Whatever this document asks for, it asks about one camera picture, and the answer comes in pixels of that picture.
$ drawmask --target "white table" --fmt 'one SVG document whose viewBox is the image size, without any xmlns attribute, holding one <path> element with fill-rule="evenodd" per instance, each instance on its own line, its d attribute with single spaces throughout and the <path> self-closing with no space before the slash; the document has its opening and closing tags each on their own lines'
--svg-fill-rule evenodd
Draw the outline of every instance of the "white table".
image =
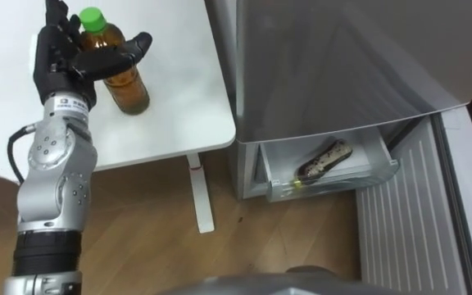
<svg viewBox="0 0 472 295">
<path fill-rule="evenodd" d="M 101 82 L 90 130 L 97 170 L 186 155 L 200 232 L 214 229 L 205 176 L 197 154 L 232 143 L 234 121 L 203 0 L 68 0 L 70 13 L 99 6 L 129 39 L 140 30 L 154 42 L 138 65 L 151 96 L 147 111 L 119 111 Z M 30 76 L 30 39 L 44 24 L 43 1 L 0 2 L 0 177 L 16 180 L 7 161 L 8 137 L 40 120 L 43 108 Z M 18 11 L 26 15 L 19 16 Z M 23 175 L 32 136 L 15 144 Z"/>
</svg>

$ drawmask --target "green bottle cap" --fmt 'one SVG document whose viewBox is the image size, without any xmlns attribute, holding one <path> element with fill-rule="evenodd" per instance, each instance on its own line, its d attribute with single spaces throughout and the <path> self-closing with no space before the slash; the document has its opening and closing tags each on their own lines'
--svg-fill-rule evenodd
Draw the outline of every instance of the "green bottle cap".
<svg viewBox="0 0 472 295">
<path fill-rule="evenodd" d="M 85 30 L 90 33 L 97 33 L 105 29 L 107 25 L 107 20 L 105 20 L 102 11 L 97 7 L 87 7 L 83 9 L 79 14 L 79 19 Z"/>
</svg>

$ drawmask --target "black cable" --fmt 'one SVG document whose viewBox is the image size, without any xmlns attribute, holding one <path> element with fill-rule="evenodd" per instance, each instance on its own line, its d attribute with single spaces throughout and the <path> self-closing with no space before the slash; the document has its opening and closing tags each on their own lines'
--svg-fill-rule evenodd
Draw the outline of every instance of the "black cable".
<svg viewBox="0 0 472 295">
<path fill-rule="evenodd" d="M 17 168 L 16 161 L 14 160 L 14 142 L 22 138 L 23 136 L 30 134 L 34 132 L 34 127 L 32 125 L 27 125 L 19 130 L 17 130 L 9 139 L 8 139 L 8 145 L 7 145 L 7 156 L 8 156 L 8 161 L 10 162 L 10 166 L 12 167 L 12 171 L 14 171 L 14 174 L 17 177 L 17 180 L 19 180 L 20 184 L 23 184 L 25 181 L 23 179 L 23 176 L 20 173 L 20 170 Z"/>
</svg>

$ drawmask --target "plastic bottle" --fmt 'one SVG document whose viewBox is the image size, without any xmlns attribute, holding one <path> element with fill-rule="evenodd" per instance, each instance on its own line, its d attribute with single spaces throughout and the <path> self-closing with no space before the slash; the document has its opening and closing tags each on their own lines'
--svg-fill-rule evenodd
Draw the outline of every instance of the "plastic bottle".
<svg viewBox="0 0 472 295">
<path fill-rule="evenodd" d="M 87 7 L 83 9 L 79 14 L 79 18 L 85 29 L 81 35 L 85 49 L 125 42 L 125 37 L 120 29 L 111 23 L 107 23 L 98 8 Z M 105 79 L 104 82 L 114 101 L 124 113 L 137 115 L 148 108 L 150 98 L 136 67 Z"/>
</svg>

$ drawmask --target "refrigerator door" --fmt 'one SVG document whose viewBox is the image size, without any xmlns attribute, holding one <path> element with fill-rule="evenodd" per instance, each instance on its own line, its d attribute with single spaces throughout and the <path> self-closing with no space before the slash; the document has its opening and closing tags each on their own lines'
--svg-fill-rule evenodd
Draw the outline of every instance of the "refrigerator door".
<svg viewBox="0 0 472 295">
<path fill-rule="evenodd" d="M 472 0 L 239 0 L 242 143 L 422 116 L 472 98 Z"/>
<path fill-rule="evenodd" d="M 412 294 L 472 294 L 472 123 L 424 118 L 392 151 L 400 170 L 356 191 L 365 282 Z"/>
</svg>

